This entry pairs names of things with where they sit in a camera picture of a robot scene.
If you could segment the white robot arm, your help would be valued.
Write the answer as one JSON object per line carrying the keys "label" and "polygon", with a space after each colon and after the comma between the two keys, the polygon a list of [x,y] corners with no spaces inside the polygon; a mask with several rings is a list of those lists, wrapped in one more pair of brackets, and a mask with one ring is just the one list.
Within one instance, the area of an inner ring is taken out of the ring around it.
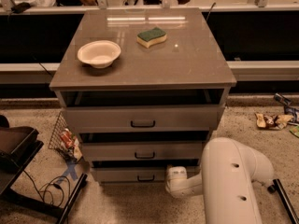
{"label": "white robot arm", "polygon": [[252,183],[273,185],[274,168],[261,152],[233,139],[210,140],[198,175],[169,167],[165,188],[173,197],[204,197],[206,224],[263,224]]}

